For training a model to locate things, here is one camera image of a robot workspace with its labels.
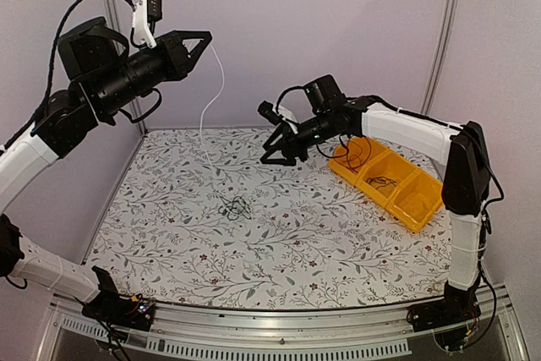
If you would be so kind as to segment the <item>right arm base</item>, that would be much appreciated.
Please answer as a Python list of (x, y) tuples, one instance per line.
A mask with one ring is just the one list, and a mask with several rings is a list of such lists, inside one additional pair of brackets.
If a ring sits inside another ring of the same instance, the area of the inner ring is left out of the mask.
[(447, 352), (461, 351), (467, 344), (481, 315), (475, 286), (467, 291), (444, 286), (444, 297), (425, 304), (414, 304), (407, 309), (407, 322), (415, 332), (428, 331), (460, 324), (459, 327), (434, 335), (436, 344)]

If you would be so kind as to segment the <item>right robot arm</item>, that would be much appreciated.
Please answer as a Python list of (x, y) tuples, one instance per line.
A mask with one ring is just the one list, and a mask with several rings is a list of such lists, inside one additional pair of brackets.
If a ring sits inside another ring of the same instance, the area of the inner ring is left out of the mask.
[(377, 95), (346, 96), (334, 77), (324, 75), (300, 85), (312, 116), (299, 121), (282, 105), (296, 89), (274, 102), (262, 101), (258, 114), (275, 130), (264, 144), (261, 163), (293, 167), (306, 161), (309, 148), (329, 139), (352, 136), (400, 146), (444, 169), (442, 203), (451, 222), (451, 265), (446, 282), (454, 290), (437, 306), (437, 316), (456, 323), (470, 308), (468, 296), (481, 278), (484, 240), (491, 233), (488, 208), (505, 198), (491, 167), (479, 123), (448, 123), (395, 107)]

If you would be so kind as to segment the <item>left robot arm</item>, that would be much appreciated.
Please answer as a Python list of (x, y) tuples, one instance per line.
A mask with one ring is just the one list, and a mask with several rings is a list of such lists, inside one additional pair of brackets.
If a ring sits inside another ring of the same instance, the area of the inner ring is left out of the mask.
[[(2, 208), (100, 123), (113, 125), (130, 102), (156, 93), (161, 83), (185, 79), (211, 43), (207, 30), (156, 36), (161, 0), (132, 1), (129, 7), (128, 36), (109, 28), (101, 16), (71, 30), (57, 28), (50, 59), (63, 64), (69, 84), (64, 90), (47, 87), (29, 121), (2, 146)], [(126, 313), (125, 297), (107, 271), (76, 265), (39, 248), (6, 216), (1, 219), (1, 275), (92, 304), (108, 322), (120, 321)]]

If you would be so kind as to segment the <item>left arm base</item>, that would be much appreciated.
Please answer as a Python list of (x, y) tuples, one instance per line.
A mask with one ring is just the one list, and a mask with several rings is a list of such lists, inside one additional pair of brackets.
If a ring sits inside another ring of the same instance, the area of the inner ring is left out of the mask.
[(98, 294), (83, 305), (82, 315), (106, 325), (150, 331), (156, 313), (156, 301), (141, 293), (131, 296), (121, 294), (106, 270), (98, 266), (91, 269), (97, 276)]

